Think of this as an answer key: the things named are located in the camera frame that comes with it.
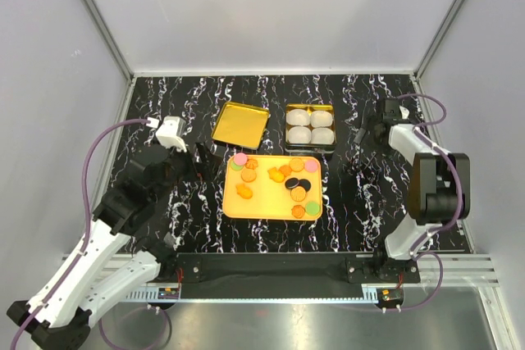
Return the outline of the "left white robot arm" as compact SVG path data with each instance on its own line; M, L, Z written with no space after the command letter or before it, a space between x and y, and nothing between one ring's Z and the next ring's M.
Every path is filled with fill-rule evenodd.
M78 349L101 317L133 289L170 280L176 253L167 238L151 238L135 256L99 284L94 281L118 250L160 210L180 183L212 181L221 158L203 144L192 154L159 144L138 150L103 195L77 247L31 299L15 301L7 316L42 349Z

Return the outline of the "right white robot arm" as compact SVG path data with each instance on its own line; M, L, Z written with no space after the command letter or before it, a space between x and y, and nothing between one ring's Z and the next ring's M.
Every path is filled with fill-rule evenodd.
M432 141L423 133L426 126L404 115L399 98L382 98L355 139L383 155L397 152L412 167L405 218L379 243L370 264L373 274L385 282L407 270L424 243L470 212L468 155Z

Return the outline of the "gold tin lid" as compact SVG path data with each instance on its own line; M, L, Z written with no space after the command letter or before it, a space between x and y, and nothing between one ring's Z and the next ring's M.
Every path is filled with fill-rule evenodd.
M258 149L269 118L269 110L238 102L226 102L212 131L214 141Z

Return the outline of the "round dotted biscuit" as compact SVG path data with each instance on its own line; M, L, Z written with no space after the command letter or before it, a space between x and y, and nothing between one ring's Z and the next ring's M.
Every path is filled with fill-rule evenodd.
M257 173L254 169L244 168L240 175L241 179L246 183L254 182L257 179Z

